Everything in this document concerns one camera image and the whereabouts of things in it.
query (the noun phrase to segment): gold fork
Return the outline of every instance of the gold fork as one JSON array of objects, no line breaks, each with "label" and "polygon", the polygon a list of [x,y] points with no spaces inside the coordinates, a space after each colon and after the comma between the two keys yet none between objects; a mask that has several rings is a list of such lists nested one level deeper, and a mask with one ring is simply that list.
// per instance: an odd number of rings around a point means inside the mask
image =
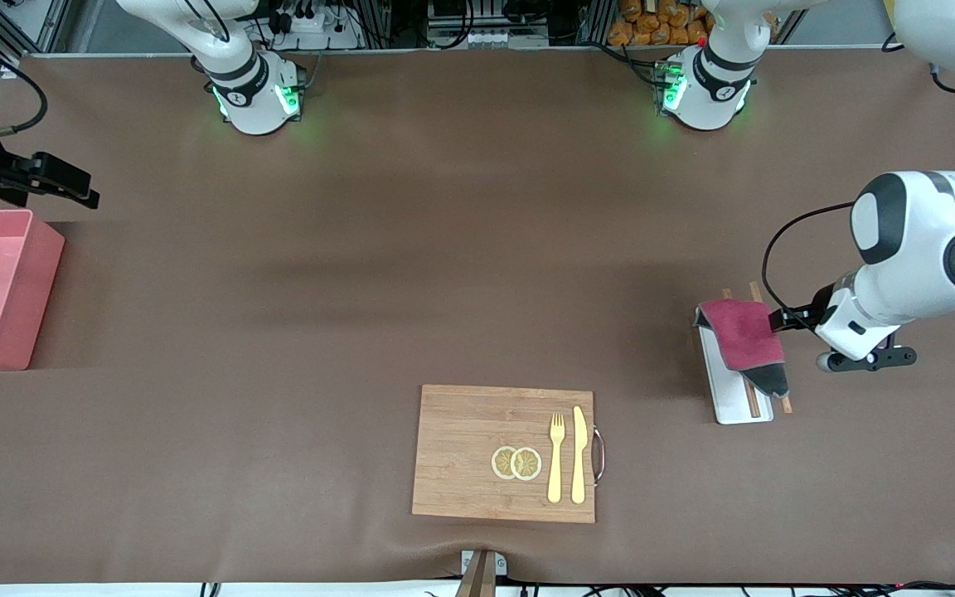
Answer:
[{"label": "gold fork", "polygon": [[562,457],[560,446],[565,439],[565,420],[562,415],[550,416],[550,479],[547,479],[547,502],[562,499]]}]

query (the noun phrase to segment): dried orange slice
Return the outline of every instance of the dried orange slice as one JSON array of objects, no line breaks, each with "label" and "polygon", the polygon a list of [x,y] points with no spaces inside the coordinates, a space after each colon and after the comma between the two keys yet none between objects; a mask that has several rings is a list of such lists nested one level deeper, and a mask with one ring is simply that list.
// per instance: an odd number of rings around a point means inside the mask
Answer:
[{"label": "dried orange slice", "polygon": [[531,447],[515,450],[511,457],[511,472],[521,481],[531,481],[541,473],[541,455]]},{"label": "dried orange slice", "polygon": [[511,470],[511,461],[515,458],[515,449],[503,446],[492,453],[492,471],[500,479],[514,479],[515,473]]}]

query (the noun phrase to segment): gold knife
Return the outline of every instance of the gold knife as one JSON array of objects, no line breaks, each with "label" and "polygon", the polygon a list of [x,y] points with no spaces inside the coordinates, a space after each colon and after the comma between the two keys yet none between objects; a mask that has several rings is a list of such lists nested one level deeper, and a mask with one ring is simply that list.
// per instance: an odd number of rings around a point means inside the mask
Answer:
[{"label": "gold knife", "polygon": [[588,447],[588,425],[579,405],[573,407],[573,503],[584,503],[584,449]]}]

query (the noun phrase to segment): table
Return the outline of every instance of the table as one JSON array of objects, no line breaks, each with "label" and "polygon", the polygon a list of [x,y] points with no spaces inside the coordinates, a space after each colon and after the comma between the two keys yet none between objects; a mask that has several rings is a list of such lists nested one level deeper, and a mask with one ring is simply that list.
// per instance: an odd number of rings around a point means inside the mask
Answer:
[{"label": "table", "polygon": [[[50,112],[7,146],[103,207],[32,201],[68,246],[0,374],[0,582],[439,577],[482,546],[528,581],[955,581],[955,313],[878,374],[786,333],[796,414],[732,428],[689,326],[792,216],[955,167],[955,95],[907,52],[770,52],[716,133],[596,52],[329,56],[261,138],[185,58],[24,68]],[[30,98],[1,83],[0,124]],[[859,262],[839,212],[770,279],[806,303]],[[410,515],[421,383],[594,391],[596,524]]]}]

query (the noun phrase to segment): cutting board handle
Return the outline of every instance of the cutting board handle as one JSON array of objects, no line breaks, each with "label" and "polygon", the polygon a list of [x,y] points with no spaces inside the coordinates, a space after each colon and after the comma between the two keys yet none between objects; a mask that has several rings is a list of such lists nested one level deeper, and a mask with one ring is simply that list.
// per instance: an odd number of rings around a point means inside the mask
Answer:
[{"label": "cutting board handle", "polygon": [[[599,440],[599,471],[595,473],[595,487],[599,487],[599,480],[603,478],[603,473],[607,469],[607,445],[603,441],[603,434],[599,433],[599,427],[592,424],[592,437]],[[592,450],[592,469],[595,470],[595,450]]]}]

